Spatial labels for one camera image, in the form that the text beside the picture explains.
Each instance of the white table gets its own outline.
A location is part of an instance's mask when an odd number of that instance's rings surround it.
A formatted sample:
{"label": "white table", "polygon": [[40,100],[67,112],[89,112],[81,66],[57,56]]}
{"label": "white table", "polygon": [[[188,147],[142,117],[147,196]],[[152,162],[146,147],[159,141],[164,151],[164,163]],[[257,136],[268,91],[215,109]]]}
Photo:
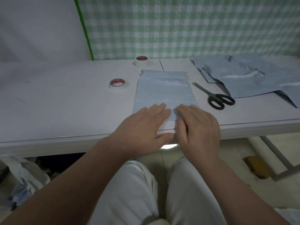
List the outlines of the white table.
{"label": "white table", "polygon": [[[271,60],[300,69],[293,57]],[[207,83],[189,59],[152,60],[148,69],[187,71],[198,106],[217,118],[222,139],[300,131],[300,109],[275,93],[238,98],[219,111],[191,82],[223,93],[220,84]],[[0,70],[0,155],[22,157],[87,151],[132,114],[141,73],[133,60],[2,63]],[[128,88],[109,89],[114,78]],[[165,132],[175,132],[175,121],[163,123],[158,133]]]}

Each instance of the green curtain trim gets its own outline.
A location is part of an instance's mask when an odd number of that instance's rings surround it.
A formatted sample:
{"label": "green curtain trim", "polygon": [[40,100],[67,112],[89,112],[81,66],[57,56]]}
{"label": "green curtain trim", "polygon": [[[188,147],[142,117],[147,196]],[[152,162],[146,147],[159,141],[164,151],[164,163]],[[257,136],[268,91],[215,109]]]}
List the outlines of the green curtain trim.
{"label": "green curtain trim", "polygon": [[81,14],[81,10],[80,10],[80,7],[79,7],[78,0],[74,0],[74,2],[75,2],[77,12],[78,12],[78,15],[79,15],[79,18],[80,18],[80,22],[81,22],[81,26],[82,26],[82,29],[83,29],[83,32],[84,32],[84,36],[85,36],[86,41],[88,43],[88,49],[90,51],[91,58],[94,61],[95,59],[94,59],[93,51],[92,51],[92,48],[91,48],[90,40],[88,39],[88,33],[87,33],[85,25],[84,25],[84,20],[83,20],[82,14]]}

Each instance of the hand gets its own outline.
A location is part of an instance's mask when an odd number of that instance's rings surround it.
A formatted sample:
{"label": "hand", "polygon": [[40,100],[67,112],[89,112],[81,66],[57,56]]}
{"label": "hand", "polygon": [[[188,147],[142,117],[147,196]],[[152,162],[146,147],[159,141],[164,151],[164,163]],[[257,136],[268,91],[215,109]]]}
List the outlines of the hand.
{"label": "hand", "polygon": [[117,149],[124,152],[128,159],[157,151],[173,139],[172,133],[157,135],[158,128],[171,113],[170,109],[164,110],[165,107],[162,103],[140,109],[127,117],[107,138],[115,141]]}
{"label": "hand", "polygon": [[176,108],[182,115],[177,121],[178,141],[186,158],[203,168],[219,160],[220,127],[216,118],[195,105],[181,104]]}

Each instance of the black scissor handle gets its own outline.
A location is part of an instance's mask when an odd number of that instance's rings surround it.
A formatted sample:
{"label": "black scissor handle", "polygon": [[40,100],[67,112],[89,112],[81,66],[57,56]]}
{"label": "black scissor handle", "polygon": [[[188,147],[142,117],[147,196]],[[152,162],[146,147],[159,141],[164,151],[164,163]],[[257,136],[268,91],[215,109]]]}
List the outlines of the black scissor handle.
{"label": "black scissor handle", "polygon": [[215,108],[217,110],[223,110],[224,107],[225,107],[223,102],[221,102],[220,100],[216,99],[213,96],[209,96],[207,100],[208,100],[208,104],[211,105],[213,108]]}
{"label": "black scissor handle", "polygon": [[233,98],[231,98],[230,96],[228,95],[223,95],[223,94],[216,94],[216,97],[221,100],[222,103],[225,103],[229,106],[232,106],[235,104],[235,100]]}

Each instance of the forearm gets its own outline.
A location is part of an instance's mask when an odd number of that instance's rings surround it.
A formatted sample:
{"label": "forearm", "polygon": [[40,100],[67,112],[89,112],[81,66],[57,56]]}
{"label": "forearm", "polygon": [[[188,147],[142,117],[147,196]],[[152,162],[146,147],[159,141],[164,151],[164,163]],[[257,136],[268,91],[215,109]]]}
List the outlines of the forearm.
{"label": "forearm", "polygon": [[213,166],[194,166],[212,191],[228,224],[288,224],[218,159]]}
{"label": "forearm", "polygon": [[86,224],[105,187],[126,161],[100,140],[2,224]]}

